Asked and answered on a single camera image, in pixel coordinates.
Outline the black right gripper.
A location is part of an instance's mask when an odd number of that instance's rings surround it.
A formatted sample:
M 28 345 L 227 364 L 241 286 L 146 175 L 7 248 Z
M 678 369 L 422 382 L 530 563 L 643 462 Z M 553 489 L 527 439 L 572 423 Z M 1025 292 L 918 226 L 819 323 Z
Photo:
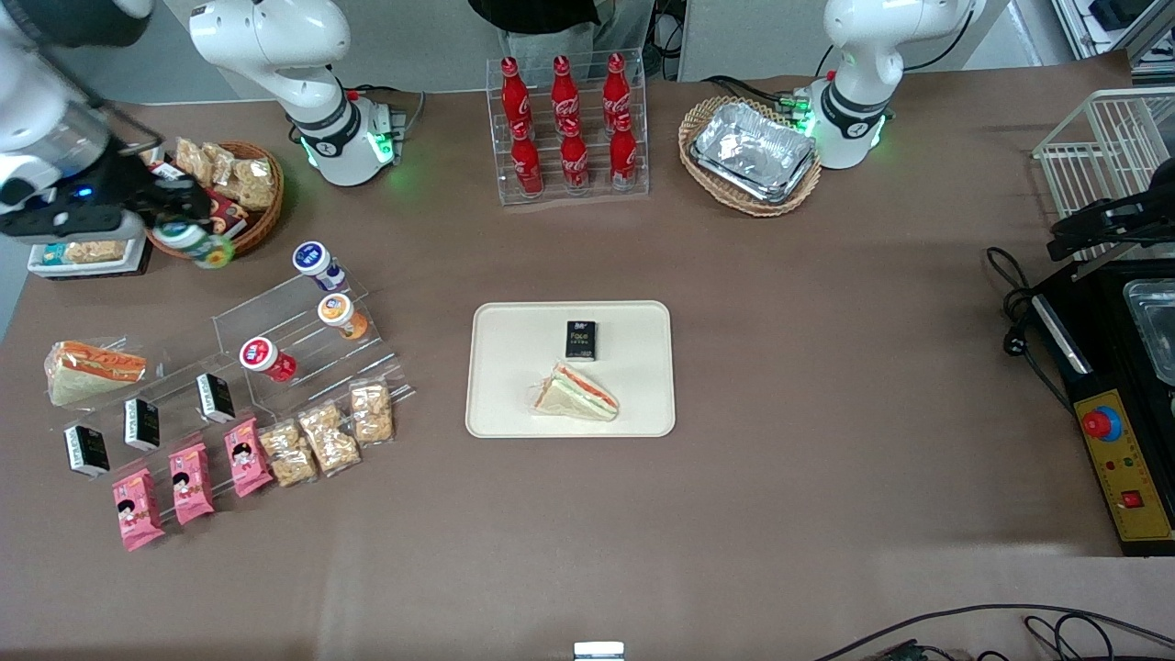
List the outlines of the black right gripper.
M 63 214 L 67 222 L 110 225 L 130 214 L 146 231 L 177 225 L 201 227 L 201 218 L 190 218 L 173 210 L 210 210 L 206 189 L 192 177 L 164 178 L 152 171 L 135 154 L 123 155 L 122 143 L 106 147 L 105 153 L 83 171 L 62 180 L 54 189 L 51 213 Z

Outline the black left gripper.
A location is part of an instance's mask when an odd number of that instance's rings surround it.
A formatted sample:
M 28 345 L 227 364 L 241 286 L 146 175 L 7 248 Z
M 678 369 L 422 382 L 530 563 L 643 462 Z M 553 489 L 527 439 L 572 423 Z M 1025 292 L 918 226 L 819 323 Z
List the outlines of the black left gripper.
M 1174 254 L 1171 184 L 1122 198 L 1099 198 L 1053 223 L 1050 232 L 1046 252 L 1053 261 L 1107 241 L 1130 241 L 1127 254 Z

